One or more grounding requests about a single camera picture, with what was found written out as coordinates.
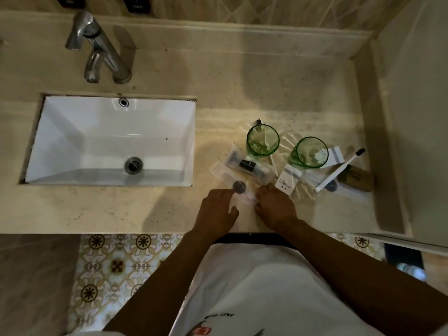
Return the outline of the person's left hand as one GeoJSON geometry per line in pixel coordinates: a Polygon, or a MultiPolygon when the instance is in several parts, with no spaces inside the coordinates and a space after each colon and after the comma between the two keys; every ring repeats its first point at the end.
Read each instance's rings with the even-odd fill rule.
{"type": "Polygon", "coordinates": [[[193,231],[206,237],[211,242],[229,233],[235,224],[235,222],[231,223],[228,220],[233,194],[232,189],[211,190],[202,200],[193,231]]]}

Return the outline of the person's right hand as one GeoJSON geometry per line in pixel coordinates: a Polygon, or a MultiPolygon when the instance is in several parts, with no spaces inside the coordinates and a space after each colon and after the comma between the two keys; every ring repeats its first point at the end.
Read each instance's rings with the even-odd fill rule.
{"type": "Polygon", "coordinates": [[[258,209],[255,212],[262,222],[272,231],[283,234],[297,221],[297,213],[292,200],[282,192],[282,204],[272,209],[258,209]]]}

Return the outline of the clear packet with round cap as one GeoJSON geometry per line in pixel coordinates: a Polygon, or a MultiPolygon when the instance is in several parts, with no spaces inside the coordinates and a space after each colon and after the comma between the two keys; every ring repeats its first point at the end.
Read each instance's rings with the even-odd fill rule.
{"type": "Polygon", "coordinates": [[[222,162],[214,163],[210,167],[209,171],[228,189],[232,189],[234,191],[233,197],[235,197],[235,201],[245,203],[249,207],[254,208],[255,204],[257,204],[257,198],[254,191],[249,186],[248,180],[235,173],[231,168],[222,162]]]}

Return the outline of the person's right forearm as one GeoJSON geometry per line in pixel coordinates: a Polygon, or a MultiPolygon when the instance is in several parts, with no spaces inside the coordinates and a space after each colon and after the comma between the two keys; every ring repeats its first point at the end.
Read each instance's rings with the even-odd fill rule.
{"type": "Polygon", "coordinates": [[[431,336],[448,324],[448,296],[428,284],[290,219],[273,228],[340,300],[387,336],[431,336]]]}

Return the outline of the person's left forearm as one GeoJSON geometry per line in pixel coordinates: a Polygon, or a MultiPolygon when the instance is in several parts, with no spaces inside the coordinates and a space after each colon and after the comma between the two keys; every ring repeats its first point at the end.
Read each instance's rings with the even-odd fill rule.
{"type": "Polygon", "coordinates": [[[124,336],[169,336],[204,256],[226,231],[194,227],[103,328],[124,336]]]}

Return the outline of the small white box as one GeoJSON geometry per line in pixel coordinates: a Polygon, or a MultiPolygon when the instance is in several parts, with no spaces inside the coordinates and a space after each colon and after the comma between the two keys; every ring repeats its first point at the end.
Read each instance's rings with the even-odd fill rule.
{"type": "Polygon", "coordinates": [[[303,171],[286,163],[274,186],[287,196],[291,196],[302,175],[303,171]]]}

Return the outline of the green drinking glass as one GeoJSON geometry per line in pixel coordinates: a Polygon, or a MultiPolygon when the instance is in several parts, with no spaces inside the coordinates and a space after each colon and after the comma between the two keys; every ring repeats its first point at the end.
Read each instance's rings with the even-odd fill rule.
{"type": "Polygon", "coordinates": [[[288,164],[296,168],[318,169],[327,163],[328,158],[327,145],[317,137],[306,136],[291,151],[288,164]]]}
{"type": "Polygon", "coordinates": [[[280,146],[276,129],[267,124],[257,124],[249,129],[246,136],[246,151],[255,158],[268,157],[280,146]]]}

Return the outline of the scattered cotton swabs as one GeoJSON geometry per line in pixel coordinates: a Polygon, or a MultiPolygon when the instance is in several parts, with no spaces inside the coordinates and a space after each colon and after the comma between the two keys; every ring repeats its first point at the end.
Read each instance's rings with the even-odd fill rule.
{"type": "MultiPolygon", "coordinates": [[[[245,155],[248,155],[246,151],[246,136],[249,131],[254,126],[255,122],[253,123],[239,123],[235,129],[237,132],[237,140],[234,142],[245,155]]],[[[280,146],[278,147],[277,151],[268,156],[263,158],[255,158],[256,160],[263,161],[266,163],[269,163],[273,166],[276,177],[275,181],[272,182],[273,185],[275,185],[279,175],[282,173],[284,166],[286,163],[288,163],[288,158],[295,147],[295,145],[302,139],[300,135],[292,132],[292,131],[284,131],[282,133],[279,133],[280,137],[280,146]]],[[[310,183],[310,180],[306,177],[307,170],[311,169],[304,169],[304,168],[297,168],[303,171],[303,175],[298,182],[296,188],[294,189],[292,195],[290,198],[293,200],[295,204],[304,204],[304,205],[313,205],[315,204],[315,192],[314,192],[314,185],[310,183]]]]}

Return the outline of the white toothbrush with black head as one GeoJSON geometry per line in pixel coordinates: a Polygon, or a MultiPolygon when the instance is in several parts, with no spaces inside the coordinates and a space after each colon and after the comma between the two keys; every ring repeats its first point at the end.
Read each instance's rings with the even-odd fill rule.
{"type": "Polygon", "coordinates": [[[357,150],[350,158],[343,164],[341,164],[335,171],[333,171],[327,178],[325,178],[318,186],[314,188],[316,193],[323,190],[329,183],[331,183],[339,174],[341,174],[348,165],[357,157],[363,155],[366,152],[366,148],[357,150]]]}

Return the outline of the white grey striped packet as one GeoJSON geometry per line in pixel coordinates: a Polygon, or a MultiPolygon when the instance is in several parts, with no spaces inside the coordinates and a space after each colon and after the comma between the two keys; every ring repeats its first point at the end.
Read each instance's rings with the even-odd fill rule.
{"type": "Polygon", "coordinates": [[[330,168],[335,165],[345,163],[344,155],[339,146],[333,146],[328,148],[327,162],[320,167],[320,169],[330,168]]]}

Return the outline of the white printed shirt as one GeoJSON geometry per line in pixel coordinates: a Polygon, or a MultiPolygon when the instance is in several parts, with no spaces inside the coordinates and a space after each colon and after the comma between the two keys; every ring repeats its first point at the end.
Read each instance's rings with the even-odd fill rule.
{"type": "Polygon", "coordinates": [[[215,244],[170,336],[383,336],[296,250],[215,244]]]}

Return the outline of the brown paper packet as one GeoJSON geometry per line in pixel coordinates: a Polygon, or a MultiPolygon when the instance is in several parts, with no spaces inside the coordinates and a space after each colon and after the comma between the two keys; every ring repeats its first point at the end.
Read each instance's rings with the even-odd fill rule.
{"type": "Polygon", "coordinates": [[[375,187],[374,175],[370,171],[351,164],[337,176],[337,180],[345,186],[368,193],[375,187]]]}

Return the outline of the chrome sink drain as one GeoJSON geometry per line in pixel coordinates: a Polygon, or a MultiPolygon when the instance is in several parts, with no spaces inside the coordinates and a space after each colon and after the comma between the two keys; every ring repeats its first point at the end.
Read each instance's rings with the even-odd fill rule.
{"type": "Polygon", "coordinates": [[[143,161],[138,157],[130,157],[125,161],[124,170],[128,175],[136,175],[143,170],[143,161]]]}

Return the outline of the white rectangular sink basin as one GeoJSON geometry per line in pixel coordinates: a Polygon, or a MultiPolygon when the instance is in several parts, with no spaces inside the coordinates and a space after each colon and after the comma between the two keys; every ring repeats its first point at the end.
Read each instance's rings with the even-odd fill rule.
{"type": "Polygon", "coordinates": [[[195,100],[46,95],[21,182],[190,187],[195,115],[195,100]],[[136,175],[130,157],[143,161],[136,175]]]}

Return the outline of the black wall fixture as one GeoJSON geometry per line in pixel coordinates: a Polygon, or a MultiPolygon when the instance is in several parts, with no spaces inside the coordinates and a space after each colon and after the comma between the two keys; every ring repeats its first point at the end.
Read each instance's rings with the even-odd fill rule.
{"type": "Polygon", "coordinates": [[[150,0],[123,0],[128,12],[132,14],[150,14],[150,0]]]}

